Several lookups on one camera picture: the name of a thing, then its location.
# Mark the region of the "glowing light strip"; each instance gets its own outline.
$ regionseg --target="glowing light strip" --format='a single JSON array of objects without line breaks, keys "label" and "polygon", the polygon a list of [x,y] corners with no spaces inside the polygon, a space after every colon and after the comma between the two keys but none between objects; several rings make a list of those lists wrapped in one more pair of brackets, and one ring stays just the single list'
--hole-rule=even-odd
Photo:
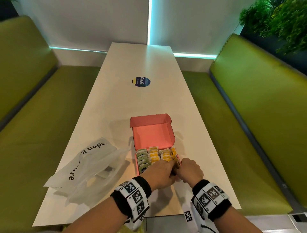
[{"label": "glowing light strip", "polygon": [[151,11],[152,11],[152,0],[149,0],[148,8],[148,32],[147,32],[147,44],[150,45],[150,29],[151,29]]},{"label": "glowing light strip", "polygon": [[191,53],[174,53],[175,57],[190,57],[190,58],[202,58],[202,59],[216,59],[217,55],[209,54],[191,54]]},{"label": "glowing light strip", "polygon": [[62,49],[62,50],[75,50],[75,51],[107,53],[107,52],[103,52],[103,51],[94,51],[94,50],[85,50],[85,49],[68,49],[68,48],[60,48],[60,47],[52,47],[52,46],[49,46],[49,48],[51,48],[51,49]]}]

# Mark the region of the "blue circular sticker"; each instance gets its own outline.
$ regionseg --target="blue circular sticker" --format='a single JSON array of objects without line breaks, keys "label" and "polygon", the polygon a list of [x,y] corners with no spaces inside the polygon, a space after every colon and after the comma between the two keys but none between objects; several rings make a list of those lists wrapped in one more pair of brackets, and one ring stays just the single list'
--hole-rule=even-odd
[{"label": "blue circular sticker", "polygon": [[137,87],[147,87],[150,84],[150,80],[145,77],[136,77],[132,80],[132,83]]}]

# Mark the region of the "pink cardboard box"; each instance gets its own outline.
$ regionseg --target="pink cardboard box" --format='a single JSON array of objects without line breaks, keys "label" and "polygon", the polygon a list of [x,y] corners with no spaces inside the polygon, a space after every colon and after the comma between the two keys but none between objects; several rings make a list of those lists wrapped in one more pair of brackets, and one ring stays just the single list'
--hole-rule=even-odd
[{"label": "pink cardboard box", "polygon": [[130,128],[133,132],[135,150],[148,149],[151,146],[158,146],[160,150],[172,147],[175,135],[171,122],[168,114],[131,117]]}]

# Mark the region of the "green upholstered backrest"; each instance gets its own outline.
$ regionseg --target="green upholstered backrest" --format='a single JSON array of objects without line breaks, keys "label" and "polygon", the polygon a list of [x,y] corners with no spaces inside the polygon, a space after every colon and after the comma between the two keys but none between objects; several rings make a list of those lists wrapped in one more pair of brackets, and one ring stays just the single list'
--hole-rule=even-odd
[{"label": "green upholstered backrest", "polygon": [[282,178],[307,206],[307,78],[231,35],[210,70]]},{"label": "green upholstered backrest", "polygon": [[0,23],[0,120],[57,64],[28,16]]}]

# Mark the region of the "wire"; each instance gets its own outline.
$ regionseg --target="wire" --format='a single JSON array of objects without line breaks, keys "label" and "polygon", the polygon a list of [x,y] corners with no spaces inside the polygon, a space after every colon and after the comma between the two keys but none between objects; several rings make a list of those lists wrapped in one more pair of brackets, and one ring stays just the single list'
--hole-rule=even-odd
[{"label": "wire", "polygon": [[214,230],[212,230],[210,227],[207,227],[207,226],[205,226],[205,225],[203,225],[203,224],[201,224],[200,225],[202,228],[207,228],[207,229],[209,229],[209,230],[211,230],[213,233],[216,233]]}]

